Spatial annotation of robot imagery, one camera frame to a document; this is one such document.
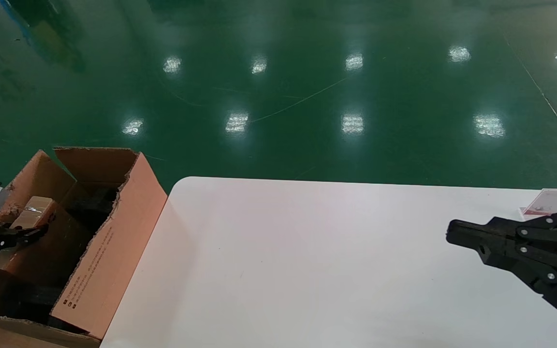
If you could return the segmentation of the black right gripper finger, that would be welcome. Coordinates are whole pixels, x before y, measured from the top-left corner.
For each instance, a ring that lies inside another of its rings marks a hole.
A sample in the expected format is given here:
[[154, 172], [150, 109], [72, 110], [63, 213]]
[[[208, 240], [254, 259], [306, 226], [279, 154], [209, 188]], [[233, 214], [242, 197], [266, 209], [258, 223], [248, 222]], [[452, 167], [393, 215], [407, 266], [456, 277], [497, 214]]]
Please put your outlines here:
[[476, 251], [484, 264], [512, 273], [557, 309], [557, 255], [514, 242], [479, 244]]
[[462, 247], [507, 242], [557, 247], [557, 213], [528, 221], [494, 217], [484, 225], [455, 219], [447, 227], [446, 240]]

